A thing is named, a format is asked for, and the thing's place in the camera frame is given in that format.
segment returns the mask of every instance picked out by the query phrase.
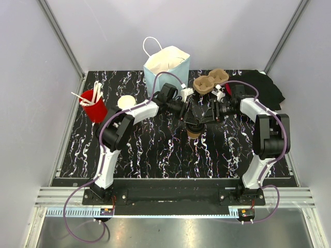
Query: black cloth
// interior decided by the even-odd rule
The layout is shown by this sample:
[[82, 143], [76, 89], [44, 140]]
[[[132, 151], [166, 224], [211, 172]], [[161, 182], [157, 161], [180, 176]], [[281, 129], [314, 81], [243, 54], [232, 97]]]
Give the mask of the black cloth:
[[[281, 110], [280, 103], [285, 97], [267, 75], [261, 74], [257, 70], [248, 71], [242, 75], [231, 76], [229, 80], [238, 80], [254, 86], [259, 91], [258, 100], [271, 110]], [[230, 88], [237, 83], [229, 84]], [[255, 91], [245, 85], [245, 91], [249, 95], [256, 95]]]

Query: black mounting plate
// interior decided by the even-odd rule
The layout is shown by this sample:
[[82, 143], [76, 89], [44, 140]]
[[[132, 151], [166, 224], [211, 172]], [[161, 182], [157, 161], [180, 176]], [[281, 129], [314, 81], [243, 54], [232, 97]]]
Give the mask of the black mounting plate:
[[84, 190], [83, 196], [83, 205], [112, 205], [112, 197], [116, 199], [116, 205], [126, 205], [128, 190], [127, 189], [112, 189], [106, 192], [106, 196], [104, 199], [99, 198], [96, 194], [94, 194], [90, 189]]
[[219, 190], [219, 199], [221, 206], [243, 206], [250, 207], [252, 206], [252, 200], [254, 199], [255, 206], [265, 206], [265, 199], [263, 190], [258, 190], [257, 197], [255, 198], [242, 198], [236, 199], [234, 197], [233, 190]]

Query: red object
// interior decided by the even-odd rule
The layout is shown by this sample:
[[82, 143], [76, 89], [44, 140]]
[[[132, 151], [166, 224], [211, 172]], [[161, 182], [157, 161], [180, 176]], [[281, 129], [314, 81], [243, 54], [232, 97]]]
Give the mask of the red object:
[[[88, 91], [85, 91], [83, 94], [81, 94], [82, 98], [85, 98], [88, 101], [92, 101], [93, 97], [93, 90], [90, 89]], [[108, 110], [106, 109], [106, 106], [103, 103], [102, 97], [99, 99], [99, 101], [92, 105], [92, 106], [82, 106], [85, 110], [87, 116], [92, 122], [95, 123], [101, 123], [103, 122], [104, 118], [107, 115]]]
[[227, 90], [227, 92], [230, 94], [230, 96], [232, 95], [231, 94], [231, 89], [230, 89], [230, 86], [229, 86], [229, 84], [226, 84], [225, 85], [225, 89]]

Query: white lid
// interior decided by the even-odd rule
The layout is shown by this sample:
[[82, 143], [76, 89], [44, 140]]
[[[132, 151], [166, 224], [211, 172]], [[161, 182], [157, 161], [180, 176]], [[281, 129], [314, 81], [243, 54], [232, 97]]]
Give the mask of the white lid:
[[119, 98], [119, 100], [117, 101], [117, 106], [121, 110], [129, 109], [135, 106], [135, 104], [136, 104], [135, 98], [130, 95], [121, 96], [121, 98]]

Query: paper bag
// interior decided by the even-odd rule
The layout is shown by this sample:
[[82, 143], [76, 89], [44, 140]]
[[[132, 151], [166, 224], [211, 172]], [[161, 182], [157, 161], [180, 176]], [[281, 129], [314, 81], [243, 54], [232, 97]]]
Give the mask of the paper bag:
[[[147, 39], [154, 39], [160, 46], [160, 51], [150, 56], [145, 49]], [[149, 56], [144, 64], [144, 74], [146, 80], [147, 94], [150, 97], [153, 90], [153, 83], [157, 73], [167, 71], [175, 74], [187, 86], [188, 73], [190, 67], [190, 55], [175, 46], [168, 46], [162, 49], [160, 43], [154, 37], [147, 37], [143, 42], [143, 50]], [[156, 81], [154, 92], [160, 91], [165, 83], [174, 85], [178, 89], [178, 94], [183, 89], [180, 82], [173, 76], [161, 74]]]

